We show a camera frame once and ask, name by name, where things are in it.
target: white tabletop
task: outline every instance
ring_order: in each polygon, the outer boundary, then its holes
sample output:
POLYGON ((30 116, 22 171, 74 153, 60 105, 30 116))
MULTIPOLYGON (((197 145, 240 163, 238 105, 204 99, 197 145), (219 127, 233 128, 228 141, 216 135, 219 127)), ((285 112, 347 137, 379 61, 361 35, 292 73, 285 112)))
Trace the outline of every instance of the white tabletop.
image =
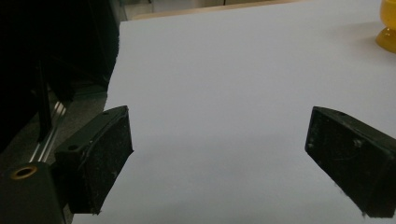
POLYGON ((395 223, 359 208, 305 153, 311 109, 396 136, 396 55, 379 0, 315 0, 127 21, 106 108, 135 152, 78 223, 395 223))

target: yellow object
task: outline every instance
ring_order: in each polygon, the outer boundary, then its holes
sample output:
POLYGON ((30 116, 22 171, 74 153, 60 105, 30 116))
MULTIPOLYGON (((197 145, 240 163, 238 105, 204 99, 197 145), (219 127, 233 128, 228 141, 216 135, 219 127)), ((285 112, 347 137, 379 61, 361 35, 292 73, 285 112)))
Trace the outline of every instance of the yellow object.
POLYGON ((378 34, 376 43, 396 53, 396 0, 382 0, 380 16, 387 28, 378 34))

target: screw hole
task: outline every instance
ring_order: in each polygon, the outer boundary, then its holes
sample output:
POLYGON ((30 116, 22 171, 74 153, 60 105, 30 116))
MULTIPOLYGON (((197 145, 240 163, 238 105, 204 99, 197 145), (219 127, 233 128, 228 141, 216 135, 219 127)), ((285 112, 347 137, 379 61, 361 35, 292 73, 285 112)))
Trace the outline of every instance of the screw hole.
POLYGON ((21 169, 13 172, 11 174, 11 178, 12 179, 24 179, 26 177, 31 176, 32 174, 34 174, 37 171, 37 167, 35 166, 26 166, 26 167, 22 167, 21 169))
POLYGON ((72 145, 72 146, 70 146, 68 149, 69 149, 70 151, 74 151, 74 150, 78 149, 78 146, 77 146, 77 145, 72 145))

